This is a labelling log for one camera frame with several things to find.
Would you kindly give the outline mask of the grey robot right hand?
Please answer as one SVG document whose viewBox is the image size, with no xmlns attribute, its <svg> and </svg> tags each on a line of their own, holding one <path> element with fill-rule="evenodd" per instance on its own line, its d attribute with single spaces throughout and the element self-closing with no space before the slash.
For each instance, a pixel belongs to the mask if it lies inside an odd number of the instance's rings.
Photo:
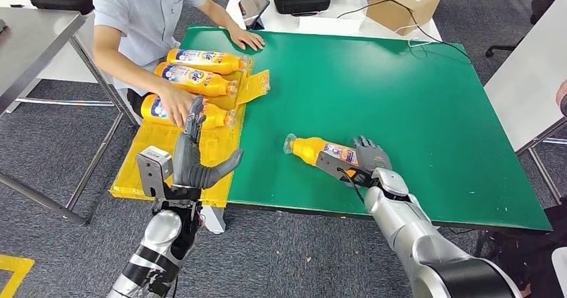
<svg viewBox="0 0 567 298">
<path fill-rule="evenodd" d="M 392 170 L 391 161 L 386 152 L 371 139 L 362 135 L 352 139 L 358 166 L 366 171 L 372 172 L 375 168 Z"/>
</svg>

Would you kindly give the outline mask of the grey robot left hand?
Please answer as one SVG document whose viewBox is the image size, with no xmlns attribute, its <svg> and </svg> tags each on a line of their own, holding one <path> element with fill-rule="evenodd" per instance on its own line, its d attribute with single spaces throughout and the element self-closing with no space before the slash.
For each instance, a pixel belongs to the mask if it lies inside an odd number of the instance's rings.
<svg viewBox="0 0 567 298">
<path fill-rule="evenodd" d="M 234 171 L 240 164 L 243 150 L 233 153 L 216 166 L 201 163 L 199 141 L 201 128 L 206 120 L 204 97 L 197 96 L 189 109 L 183 131 L 179 134 L 173 151 L 173 185 L 191 188 L 210 188 Z"/>
</svg>

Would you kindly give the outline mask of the person's right hand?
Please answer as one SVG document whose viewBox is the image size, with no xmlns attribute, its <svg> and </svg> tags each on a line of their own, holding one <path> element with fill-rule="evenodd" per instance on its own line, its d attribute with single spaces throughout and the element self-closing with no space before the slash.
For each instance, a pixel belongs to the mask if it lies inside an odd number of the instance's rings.
<svg viewBox="0 0 567 298">
<path fill-rule="evenodd" d="M 195 98 L 194 95 L 171 83 L 161 84 L 156 89 L 156 94 L 162 101 L 162 106 L 168 119 L 176 126 L 182 128 L 189 115 L 189 110 Z"/>
</svg>

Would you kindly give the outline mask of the person's left hand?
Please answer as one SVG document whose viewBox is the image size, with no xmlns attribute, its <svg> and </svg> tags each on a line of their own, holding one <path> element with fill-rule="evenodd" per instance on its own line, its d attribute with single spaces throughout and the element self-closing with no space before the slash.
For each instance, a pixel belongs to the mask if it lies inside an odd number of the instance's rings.
<svg viewBox="0 0 567 298">
<path fill-rule="evenodd" d="M 256 34 L 246 31 L 239 26 L 227 28 L 231 41 L 239 48 L 251 48 L 253 51 L 258 51 L 265 47 L 263 38 Z"/>
</svg>

